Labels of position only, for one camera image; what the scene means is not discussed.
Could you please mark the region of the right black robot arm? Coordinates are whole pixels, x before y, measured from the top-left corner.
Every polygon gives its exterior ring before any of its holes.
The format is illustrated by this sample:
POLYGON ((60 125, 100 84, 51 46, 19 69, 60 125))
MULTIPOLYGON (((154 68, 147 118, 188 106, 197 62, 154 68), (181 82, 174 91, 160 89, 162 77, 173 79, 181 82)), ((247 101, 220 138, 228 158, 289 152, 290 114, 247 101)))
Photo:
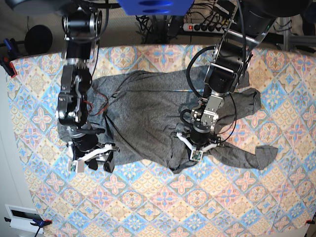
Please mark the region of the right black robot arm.
POLYGON ((56 117, 62 130, 69 134, 67 147, 71 157, 67 169, 82 173, 86 166, 96 170, 102 163, 103 169, 112 173, 115 167, 113 155, 118 148, 113 143, 100 143, 98 135, 108 129, 93 128, 88 121, 91 106, 87 92, 92 85, 88 63, 94 57, 94 48, 98 46, 101 31, 106 28, 102 23, 102 12, 80 6, 75 12, 63 17, 62 26, 67 45, 66 65, 61 76, 56 117))

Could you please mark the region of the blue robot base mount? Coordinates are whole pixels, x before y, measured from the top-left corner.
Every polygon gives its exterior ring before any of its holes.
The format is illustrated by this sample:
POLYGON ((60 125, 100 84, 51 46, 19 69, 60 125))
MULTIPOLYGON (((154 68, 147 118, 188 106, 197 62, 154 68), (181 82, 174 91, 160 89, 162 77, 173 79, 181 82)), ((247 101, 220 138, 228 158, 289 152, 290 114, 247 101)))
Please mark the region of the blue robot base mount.
POLYGON ((127 15, 184 16, 193 0, 118 0, 127 15))

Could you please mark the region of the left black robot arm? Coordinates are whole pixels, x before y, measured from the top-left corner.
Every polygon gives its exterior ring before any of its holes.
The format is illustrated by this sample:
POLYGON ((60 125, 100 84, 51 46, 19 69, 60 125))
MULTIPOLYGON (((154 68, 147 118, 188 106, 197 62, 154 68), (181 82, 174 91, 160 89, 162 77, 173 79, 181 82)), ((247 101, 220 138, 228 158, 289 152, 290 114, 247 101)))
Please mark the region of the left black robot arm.
POLYGON ((276 159, 277 148, 258 146, 251 154, 221 138, 220 131, 224 126, 234 131, 238 119, 260 109, 257 90, 235 90, 247 85, 252 50, 263 41, 277 17, 258 1, 239 0, 237 8, 237 13, 229 15, 221 40, 211 48, 212 61, 203 92, 197 93, 197 106, 188 110, 190 120, 182 119, 187 131, 176 135, 186 145, 190 161, 199 162, 211 154, 225 165, 262 170, 276 159))

